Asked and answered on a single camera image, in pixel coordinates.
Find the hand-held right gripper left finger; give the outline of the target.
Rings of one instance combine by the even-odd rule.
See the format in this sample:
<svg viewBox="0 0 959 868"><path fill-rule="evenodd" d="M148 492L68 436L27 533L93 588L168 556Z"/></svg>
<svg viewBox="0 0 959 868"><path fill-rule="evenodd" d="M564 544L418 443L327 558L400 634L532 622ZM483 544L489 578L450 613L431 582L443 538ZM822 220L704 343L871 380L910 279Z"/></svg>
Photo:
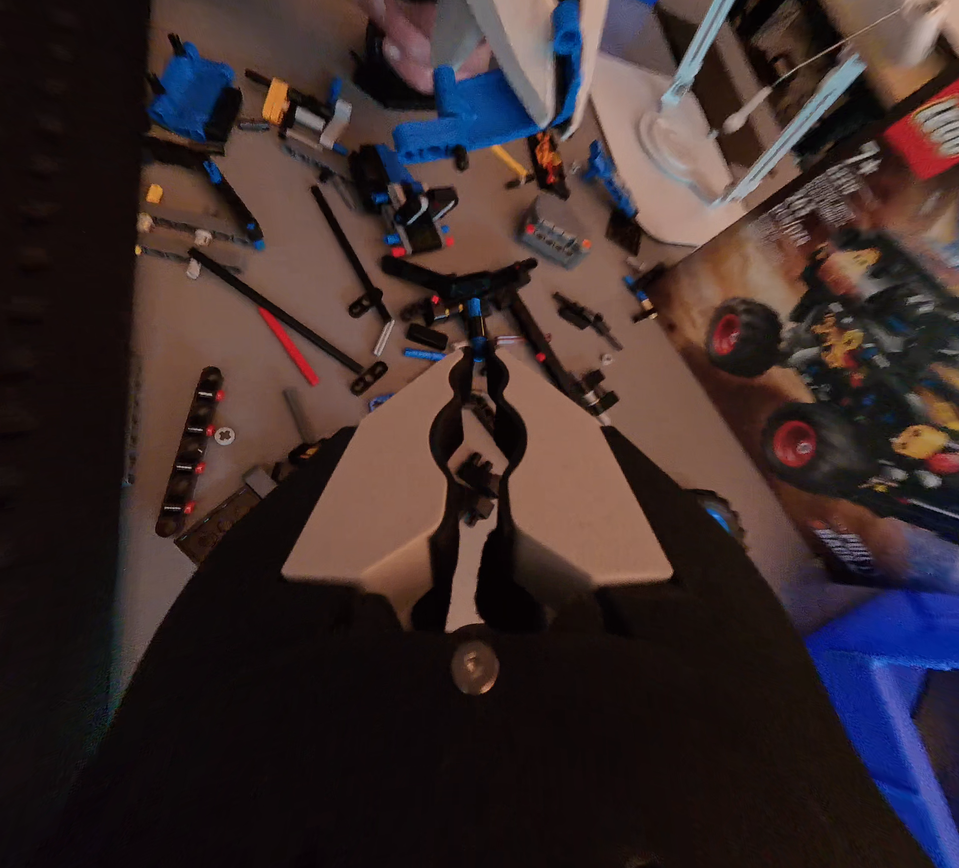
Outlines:
<svg viewBox="0 0 959 868"><path fill-rule="evenodd" d="M407 629L443 632L459 560L465 352L433 363L354 431L282 569L288 582L388 600Z"/></svg>

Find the blue toy scoop piece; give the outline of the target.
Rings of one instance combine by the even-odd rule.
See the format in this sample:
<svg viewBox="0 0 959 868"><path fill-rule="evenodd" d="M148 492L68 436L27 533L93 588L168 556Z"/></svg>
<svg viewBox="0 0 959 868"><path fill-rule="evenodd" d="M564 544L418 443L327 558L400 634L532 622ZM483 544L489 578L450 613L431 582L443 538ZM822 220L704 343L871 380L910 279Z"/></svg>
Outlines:
<svg viewBox="0 0 959 868"><path fill-rule="evenodd" d="M222 155L243 106L234 70L203 57L179 35L171 33L168 40L172 55L163 72L147 74L148 116L161 129Z"/></svg>

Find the blue toy frame piece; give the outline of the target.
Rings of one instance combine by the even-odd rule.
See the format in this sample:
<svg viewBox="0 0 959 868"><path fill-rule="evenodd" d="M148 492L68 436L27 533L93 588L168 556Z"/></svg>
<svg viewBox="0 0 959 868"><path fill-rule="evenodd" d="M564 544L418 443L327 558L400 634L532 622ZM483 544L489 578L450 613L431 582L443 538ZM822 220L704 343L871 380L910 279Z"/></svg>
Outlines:
<svg viewBox="0 0 959 868"><path fill-rule="evenodd" d="M556 107L536 121L511 88L501 69L458 81L455 71L435 71L437 115L405 122L393 133L393 146L405 166L450 159L459 171L469 166L469 155L550 129L568 130L582 89L583 37L580 4L563 0L551 14Z"/></svg>

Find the red toy axle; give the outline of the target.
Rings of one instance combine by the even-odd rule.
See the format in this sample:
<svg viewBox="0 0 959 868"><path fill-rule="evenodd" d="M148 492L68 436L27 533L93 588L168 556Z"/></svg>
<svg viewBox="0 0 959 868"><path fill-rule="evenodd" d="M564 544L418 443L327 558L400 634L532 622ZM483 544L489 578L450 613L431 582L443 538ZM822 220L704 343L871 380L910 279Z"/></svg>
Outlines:
<svg viewBox="0 0 959 868"><path fill-rule="evenodd" d="M293 365L297 368L306 383L311 388L317 387L319 384L317 372L314 371L307 359L303 356L281 322L266 308L258 306L257 311L260 318L264 321L264 323L266 323L270 329L270 332L280 343L281 347L283 347L284 352Z"/></svg>

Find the yellow black toy assembly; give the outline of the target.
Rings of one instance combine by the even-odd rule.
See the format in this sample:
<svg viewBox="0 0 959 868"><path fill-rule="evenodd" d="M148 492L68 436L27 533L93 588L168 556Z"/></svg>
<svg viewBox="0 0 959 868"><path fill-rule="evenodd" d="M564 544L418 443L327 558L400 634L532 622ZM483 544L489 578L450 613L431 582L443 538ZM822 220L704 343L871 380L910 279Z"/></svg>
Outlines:
<svg viewBox="0 0 959 868"><path fill-rule="evenodd" d="M314 152L350 154L342 139L352 120L353 105L343 97L339 77L333 79L324 99L250 68L245 77L264 90L259 120L275 128L281 139L291 139Z"/></svg>

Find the black grille toy panel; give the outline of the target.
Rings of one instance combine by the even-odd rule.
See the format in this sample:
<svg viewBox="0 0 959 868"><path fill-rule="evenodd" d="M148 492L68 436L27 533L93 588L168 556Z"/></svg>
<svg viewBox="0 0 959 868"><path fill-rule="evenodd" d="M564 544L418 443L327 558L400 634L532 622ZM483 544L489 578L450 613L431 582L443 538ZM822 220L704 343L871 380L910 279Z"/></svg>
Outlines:
<svg viewBox="0 0 959 868"><path fill-rule="evenodd" d="M635 216L613 210L605 230L605 238L632 258L641 252L644 230Z"/></svg>

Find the small blue toy assembly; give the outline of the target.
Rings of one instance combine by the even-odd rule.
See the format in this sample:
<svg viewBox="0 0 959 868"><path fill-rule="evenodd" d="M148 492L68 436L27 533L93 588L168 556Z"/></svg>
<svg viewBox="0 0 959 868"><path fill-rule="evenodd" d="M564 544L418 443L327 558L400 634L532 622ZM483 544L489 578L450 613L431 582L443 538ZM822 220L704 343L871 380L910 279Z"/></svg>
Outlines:
<svg viewBox="0 0 959 868"><path fill-rule="evenodd" d="M600 139L590 142L588 155L578 170L578 177L586 186L600 192L614 219L642 228L639 207L619 178L613 157Z"/></svg>

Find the grey desk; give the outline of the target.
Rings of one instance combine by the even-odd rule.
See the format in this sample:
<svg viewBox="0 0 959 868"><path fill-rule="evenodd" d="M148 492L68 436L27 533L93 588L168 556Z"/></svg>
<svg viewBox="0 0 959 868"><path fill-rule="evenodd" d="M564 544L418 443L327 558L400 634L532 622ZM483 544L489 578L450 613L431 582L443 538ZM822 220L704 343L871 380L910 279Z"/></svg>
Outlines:
<svg viewBox="0 0 959 868"><path fill-rule="evenodd" d="M346 69L364 20L341 0L151 0L150 63L167 58L169 33L228 62L238 75L254 68L314 93ZM287 156L270 133L238 132L223 161L260 221L264 251L226 246L213 254L242 269L243 280L354 360L369 363L382 324L375 313L348 315L357 277L310 192L313 173ZM594 253L565 273L542 265L522 298L551 334L564 365L595 368L601 340L558 320L559 290L604 313L624 350L608 370L617 393L611 418L642 452L682 486L714 490L739 513L754 563L801 631L834 617L851 595L828 582L759 470L743 451L700 383L654 322L631 323L634 301L622 285L619 251L603 238L606 214L588 191L571 207L596 232ZM141 368L135 480L126 491L119 573L113 688L126 687L137 662L194 567L172 540L154 532L176 443L201 369L225 377L219 423L234 442L212 443L198 481L205 513L231 494L254 465L279 460L297 442L282 392L295 388L313 433L356 424L366 398L351 394L353 375L315 347L296 344L318 372L309 387L256 307L215 276L191 280L185 268L146 256L136 261L133 351Z"/></svg>

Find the black perforated board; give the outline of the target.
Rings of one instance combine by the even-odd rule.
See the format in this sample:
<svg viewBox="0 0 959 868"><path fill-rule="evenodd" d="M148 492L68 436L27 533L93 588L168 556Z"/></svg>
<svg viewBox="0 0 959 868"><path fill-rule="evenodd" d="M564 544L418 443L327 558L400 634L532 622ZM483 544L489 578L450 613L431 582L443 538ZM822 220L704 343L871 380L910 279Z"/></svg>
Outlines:
<svg viewBox="0 0 959 868"><path fill-rule="evenodd" d="M2 817L105 696L150 0L2 0Z"/></svg>

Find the long black toy axle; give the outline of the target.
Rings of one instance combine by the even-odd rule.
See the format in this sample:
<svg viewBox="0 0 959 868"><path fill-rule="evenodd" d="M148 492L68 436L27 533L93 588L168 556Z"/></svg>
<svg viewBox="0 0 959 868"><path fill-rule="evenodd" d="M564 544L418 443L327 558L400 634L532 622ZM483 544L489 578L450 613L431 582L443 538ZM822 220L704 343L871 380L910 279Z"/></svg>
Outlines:
<svg viewBox="0 0 959 868"><path fill-rule="evenodd" d="M389 372L389 366L381 360L369 365L355 360L342 351L342 349L325 340L308 325L297 320L286 310L242 281L238 275L233 274L222 265L222 263L200 251L198 248L191 247L187 254L189 258L198 263L203 273L213 275L222 281L224 285L237 293L239 297L245 299L257 309L264 310L268 313L279 323L281 329L285 331L289 330L294 333L294 335L299 336L302 340L305 340L306 343L315 347L320 353L349 371L353 375L353 381L350 384L350 391L353 395L362 396L366 394Z"/></svg>

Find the black toy chassis assembly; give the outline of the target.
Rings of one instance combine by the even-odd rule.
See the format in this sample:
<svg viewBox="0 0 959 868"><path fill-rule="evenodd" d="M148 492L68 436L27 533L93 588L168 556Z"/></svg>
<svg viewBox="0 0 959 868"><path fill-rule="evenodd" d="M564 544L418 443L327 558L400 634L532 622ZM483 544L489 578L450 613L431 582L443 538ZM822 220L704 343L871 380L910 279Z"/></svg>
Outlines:
<svg viewBox="0 0 959 868"><path fill-rule="evenodd" d="M467 346L473 348L475 358L484 360L494 345L502 343L502 339L489 334L486 319L495 311L505 312L553 385L601 424L609 425L608 411L617 404L618 397L603 385L603 373L593 370L575 375L569 371L520 296L537 265L537 260L530 258L495 271L443 275L392 254L384 255L380 261L385 275L428 293L425 299L401 311L401 320L408 324L410 342L439 355L452 346L441 326L459 320Z"/></svg>

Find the grey toy pull-back motor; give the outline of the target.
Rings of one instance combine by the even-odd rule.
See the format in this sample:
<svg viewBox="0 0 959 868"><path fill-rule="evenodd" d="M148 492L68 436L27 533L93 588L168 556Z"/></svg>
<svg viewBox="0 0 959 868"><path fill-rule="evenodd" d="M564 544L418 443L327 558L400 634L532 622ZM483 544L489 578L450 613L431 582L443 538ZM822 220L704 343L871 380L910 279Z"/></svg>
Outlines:
<svg viewBox="0 0 959 868"><path fill-rule="evenodd" d="M515 237L537 258L566 271L580 266L593 251L593 244L569 203L547 193L538 194L531 202L521 216Z"/></svg>

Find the dark grey toy beam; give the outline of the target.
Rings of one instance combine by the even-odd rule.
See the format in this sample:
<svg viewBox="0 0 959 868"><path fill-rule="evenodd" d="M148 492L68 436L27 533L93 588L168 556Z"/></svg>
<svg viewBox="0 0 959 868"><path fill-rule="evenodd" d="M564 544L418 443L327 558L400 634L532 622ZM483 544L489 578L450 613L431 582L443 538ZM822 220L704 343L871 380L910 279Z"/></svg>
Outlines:
<svg viewBox="0 0 959 868"><path fill-rule="evenodd" d="M222 539L274 491L286 470L281 461L271 467L256 466L243 476L242 485L182 534L174 545L195 566L204 562Z"/></svg>

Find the white desk stand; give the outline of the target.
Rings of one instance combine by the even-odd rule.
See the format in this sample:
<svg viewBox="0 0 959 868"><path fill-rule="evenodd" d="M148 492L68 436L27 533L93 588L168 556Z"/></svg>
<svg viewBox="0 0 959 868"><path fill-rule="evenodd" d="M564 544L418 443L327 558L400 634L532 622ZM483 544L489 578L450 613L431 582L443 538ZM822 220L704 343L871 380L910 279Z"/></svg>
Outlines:
<svg viewBox="0 0 959 868"><path fill-rule="evenodd" d="M838 54L837 64L753 166L734 180L718 135L740 129L773 88L761 90L709 129L692 87L735 1L711 2L670 78L611 55L597 58L592 98L598 125L639 207L645 234L660 244L694 251L740 219L762 180L866 72L858 38L907 11L910 35L901 62L923 61L936 46L943 7L939 0L902 6L827 48L825 55Z"/></svg>

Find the monster truck toy set box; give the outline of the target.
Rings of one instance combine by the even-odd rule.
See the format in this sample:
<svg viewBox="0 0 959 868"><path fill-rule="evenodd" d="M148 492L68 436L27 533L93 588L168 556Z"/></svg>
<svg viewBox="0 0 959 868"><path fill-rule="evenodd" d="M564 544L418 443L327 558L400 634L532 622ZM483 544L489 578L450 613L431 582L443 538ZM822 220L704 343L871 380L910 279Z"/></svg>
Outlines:
<svg viewBox="0 0 959 868"><path fill-rule="evenodd" d="M951 67L652 290L839 583L957 595L957 108Z"/></svg>

